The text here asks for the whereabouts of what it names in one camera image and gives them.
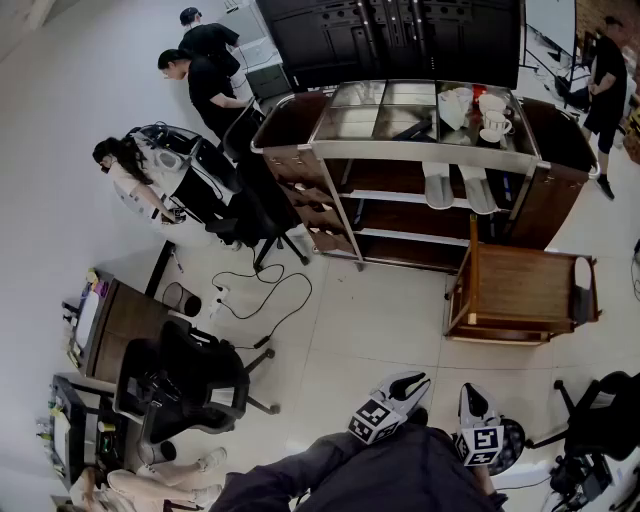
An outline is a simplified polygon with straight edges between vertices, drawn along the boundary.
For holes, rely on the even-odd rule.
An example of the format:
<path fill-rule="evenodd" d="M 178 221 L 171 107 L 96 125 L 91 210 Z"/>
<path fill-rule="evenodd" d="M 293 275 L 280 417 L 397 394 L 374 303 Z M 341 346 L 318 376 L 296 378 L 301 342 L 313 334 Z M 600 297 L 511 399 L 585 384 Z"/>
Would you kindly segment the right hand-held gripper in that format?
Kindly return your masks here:
<path fill-rule="evenodd" d="M 464 466 L 492 464 L 503 448 L 504 427 L 497 412 L 495 398 L 483 387 L 474 386 L 474 415 L 470 383 L 462 385 L 459 394 L 459 428 L 455 448 Z"/>

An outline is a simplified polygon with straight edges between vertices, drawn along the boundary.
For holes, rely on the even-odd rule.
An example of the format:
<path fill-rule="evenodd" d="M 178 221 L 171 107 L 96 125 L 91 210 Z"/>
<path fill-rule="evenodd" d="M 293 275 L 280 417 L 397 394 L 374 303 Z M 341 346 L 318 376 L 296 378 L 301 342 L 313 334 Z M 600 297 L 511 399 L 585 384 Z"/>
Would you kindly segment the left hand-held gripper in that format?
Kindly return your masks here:
<path fill-rule="evenodd" d="M 407 398 L 407 389 L 416 386 Z M 431 380 L 425 372 L 406 371 L 383 380 L 359 406 L 348 423 L 348 432 L 365 445 L 393 434 L 408 416 L 421 409 Z"/>

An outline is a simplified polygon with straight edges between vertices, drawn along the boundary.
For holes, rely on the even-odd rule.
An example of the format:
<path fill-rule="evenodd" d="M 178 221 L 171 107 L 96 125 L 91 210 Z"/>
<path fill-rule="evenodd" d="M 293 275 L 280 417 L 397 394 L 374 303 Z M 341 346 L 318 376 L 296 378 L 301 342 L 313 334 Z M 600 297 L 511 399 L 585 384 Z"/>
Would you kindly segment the small wooden side cart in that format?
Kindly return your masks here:
<path fill-rule="evenodd" d="M 445 293 L 446 339 L 537 346 L 599 320 L 596 259 L 482 243 L 475 215 L 470 234 Z"/>

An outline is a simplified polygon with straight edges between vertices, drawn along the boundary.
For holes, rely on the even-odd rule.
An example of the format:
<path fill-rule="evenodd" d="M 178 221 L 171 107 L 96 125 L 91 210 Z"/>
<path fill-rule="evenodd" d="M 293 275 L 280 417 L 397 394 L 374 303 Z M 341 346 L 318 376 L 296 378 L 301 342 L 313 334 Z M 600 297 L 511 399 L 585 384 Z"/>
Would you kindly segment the white slipper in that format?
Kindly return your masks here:
<path fill-rule="evenodd" d="M 422 169 L 427 205 L 435 210 L 451 208 L 454 203 L 454 195 L 451 187 L 449 165 L 446 163 L 423 162 Z"/>
<path fill-rule="evenodd" d="M 489 215 L 498 211 L 485 169 L 460 165 L 459 170 L 471 209 L 478 215 Z"/>

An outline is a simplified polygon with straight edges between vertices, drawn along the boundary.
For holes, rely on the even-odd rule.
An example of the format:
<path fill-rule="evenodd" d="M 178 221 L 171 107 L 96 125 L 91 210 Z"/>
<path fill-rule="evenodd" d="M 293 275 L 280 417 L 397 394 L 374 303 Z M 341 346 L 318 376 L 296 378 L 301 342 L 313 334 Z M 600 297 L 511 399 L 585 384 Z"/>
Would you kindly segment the metal and wood service cart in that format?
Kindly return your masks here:
<path fill-rule="evenodd" d="M 500 145 L 479 139 L 483 114 L 472 101 L 459 130 L 439 119 L 438 94 L 474 84 L 419 80 L 347 82 L 333 92 L 281 100 L 254 136 L 309 233 L 315 252 L 354 263 L 455 272 L 470 242 L 545 249 L 583 186 L 600 176 L 577 120 L 559 107 L 486 86 L 509 104 L 514 133 Z M 436 143 L 394 141 L 431 119 Z M 425 199 L 423 162 L 449 165 L 454 203 Z M 478 215 L 459 166 L 484 168 L 498 211 Z"/>

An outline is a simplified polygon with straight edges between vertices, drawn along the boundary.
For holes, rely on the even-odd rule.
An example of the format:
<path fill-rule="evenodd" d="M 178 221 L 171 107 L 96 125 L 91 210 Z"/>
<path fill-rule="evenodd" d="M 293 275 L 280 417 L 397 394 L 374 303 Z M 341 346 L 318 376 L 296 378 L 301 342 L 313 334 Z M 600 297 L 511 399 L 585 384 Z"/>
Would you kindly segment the grey low cabinet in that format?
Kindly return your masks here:
<path fill-rule="evenodd" d="M 291 90 L 291 86 L 281 64 L 246 72 L 249 86 L 258 101 L 273 98 Z"/>

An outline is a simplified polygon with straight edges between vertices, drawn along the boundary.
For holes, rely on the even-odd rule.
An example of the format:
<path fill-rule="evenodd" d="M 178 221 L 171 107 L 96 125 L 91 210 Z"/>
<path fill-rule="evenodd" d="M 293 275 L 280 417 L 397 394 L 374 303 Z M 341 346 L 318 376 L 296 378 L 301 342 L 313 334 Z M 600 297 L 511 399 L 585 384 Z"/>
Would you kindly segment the white refrigerator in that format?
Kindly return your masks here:
<path fill-rule="evenodd" d="M 232 55 L 245 73 L 282 64 L 255 0 L 229 0 L 217 22 L 239 34 L 239 46 Z"/>

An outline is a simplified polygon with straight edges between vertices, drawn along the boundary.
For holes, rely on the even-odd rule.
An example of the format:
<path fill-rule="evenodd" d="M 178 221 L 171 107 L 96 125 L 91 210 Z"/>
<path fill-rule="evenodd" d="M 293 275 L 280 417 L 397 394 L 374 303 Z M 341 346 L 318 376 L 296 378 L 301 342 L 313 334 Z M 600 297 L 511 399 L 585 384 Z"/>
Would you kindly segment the black round perforated stool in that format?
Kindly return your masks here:
<path fill-rule="evenodd" d="M 503 446 L 496 460 L 489 466 L 489 474 L 496 476 L 510 469 L 522 455 L 526 435 L 523 427 L 515 420 L 501 418 L 504 429 Z"/>

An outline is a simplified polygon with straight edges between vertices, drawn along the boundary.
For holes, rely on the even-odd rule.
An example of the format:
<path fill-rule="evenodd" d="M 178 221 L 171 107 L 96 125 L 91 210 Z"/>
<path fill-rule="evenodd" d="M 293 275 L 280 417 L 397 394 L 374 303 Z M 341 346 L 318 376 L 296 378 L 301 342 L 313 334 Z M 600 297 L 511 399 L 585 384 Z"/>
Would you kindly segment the white power strip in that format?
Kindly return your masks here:
<path fill-rule="evenodd" d="M 214 319 L 220 310 L 225 306 L 224 302 L 229 293 L 229 289 L 222 285 L 214 285 L 214 295 L 209 304 L 209 318 Z"/>

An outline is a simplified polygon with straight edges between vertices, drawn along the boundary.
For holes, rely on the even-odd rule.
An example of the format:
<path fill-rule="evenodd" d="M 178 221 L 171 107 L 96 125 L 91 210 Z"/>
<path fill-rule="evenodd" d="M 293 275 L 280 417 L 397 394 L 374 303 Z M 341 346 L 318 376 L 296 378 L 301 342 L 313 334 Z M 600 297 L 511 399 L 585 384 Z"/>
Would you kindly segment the black waste bin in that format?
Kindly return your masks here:
<path fill-rule="evenodd" d="M 202 309 L 201 299 L 179 282 L 173 282 L 165 288 L 162 303 L 170 310 L 189 318 L 196 317 Z"/>

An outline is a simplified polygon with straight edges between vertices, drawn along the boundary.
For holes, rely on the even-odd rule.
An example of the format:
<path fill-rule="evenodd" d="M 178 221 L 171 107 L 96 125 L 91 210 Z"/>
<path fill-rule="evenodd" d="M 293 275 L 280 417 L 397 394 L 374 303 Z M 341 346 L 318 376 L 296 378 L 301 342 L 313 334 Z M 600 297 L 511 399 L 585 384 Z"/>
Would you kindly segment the black flat bar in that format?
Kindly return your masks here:
<path fill-rule="evenodd" d="M 424 119 L 406 130 L 393 136 L 394 141 L 431 142 L 436 143 L 437 139 L 429 134 L 433 126 L 431 119 Z"/>

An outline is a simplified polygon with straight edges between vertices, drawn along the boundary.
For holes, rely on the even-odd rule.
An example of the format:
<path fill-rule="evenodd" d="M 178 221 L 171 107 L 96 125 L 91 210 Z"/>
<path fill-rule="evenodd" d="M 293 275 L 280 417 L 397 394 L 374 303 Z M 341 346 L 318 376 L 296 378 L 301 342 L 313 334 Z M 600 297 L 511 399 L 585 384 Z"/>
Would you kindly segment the striped white cup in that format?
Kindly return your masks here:
<path fill-rule="evenodd" d="M 487 110 L 483 114 L 483 126 L 499 135 L 514 133 L 512 122 L 502 112 L 496 110 Z"/>

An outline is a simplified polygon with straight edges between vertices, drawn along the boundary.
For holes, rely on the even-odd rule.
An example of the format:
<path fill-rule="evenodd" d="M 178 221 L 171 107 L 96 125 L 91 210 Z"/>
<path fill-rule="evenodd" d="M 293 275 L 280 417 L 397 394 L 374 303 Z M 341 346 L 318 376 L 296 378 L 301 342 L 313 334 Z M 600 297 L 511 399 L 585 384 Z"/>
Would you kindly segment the black upright panel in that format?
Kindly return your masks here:
<path fill-rule="evenodd" d="M 147 297 L 150 297 L 150 298 L 155 297 L 157 290 L 159 288 L 161 279 L 174 253 L 175 248 L 176 248 L 176 245 L 170 241 L 166 241 L 164 246 L 162 247 L 144 292 L 144 294 Z"/>

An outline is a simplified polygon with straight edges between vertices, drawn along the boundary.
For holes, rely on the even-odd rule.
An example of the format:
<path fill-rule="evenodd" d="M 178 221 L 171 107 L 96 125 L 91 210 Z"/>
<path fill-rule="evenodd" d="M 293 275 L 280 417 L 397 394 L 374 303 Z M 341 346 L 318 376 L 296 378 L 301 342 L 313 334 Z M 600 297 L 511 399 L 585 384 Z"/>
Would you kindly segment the brown wooden desk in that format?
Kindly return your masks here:
<path fill-rule="evenodd" d="M 100 307 L 86 347 L 80 349 L 75 343 L 75 329 L 89 291 L 101 296 Z M 72 365 L 87 378 L 114 384 L 128 344 L 135 339 L 156 338 L 169 309 L 113 275 L 89 269 L 79 304 L 63 303 L 62 313 L 69 329 L 66 353 Z"/>

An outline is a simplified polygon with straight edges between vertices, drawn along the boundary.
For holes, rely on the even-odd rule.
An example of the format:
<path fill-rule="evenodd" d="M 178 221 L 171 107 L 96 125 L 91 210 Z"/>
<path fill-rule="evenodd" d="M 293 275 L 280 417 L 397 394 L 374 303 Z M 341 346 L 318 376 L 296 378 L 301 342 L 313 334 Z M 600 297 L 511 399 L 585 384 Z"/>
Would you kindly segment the black frame desk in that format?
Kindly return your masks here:
<path fill-rule="evenodd" d="M 48 441 L 54 471 L 69 489 L 88 466 L 126 467 L 129 420 L 113 410 L 115 394 L 55 375 Z"/>

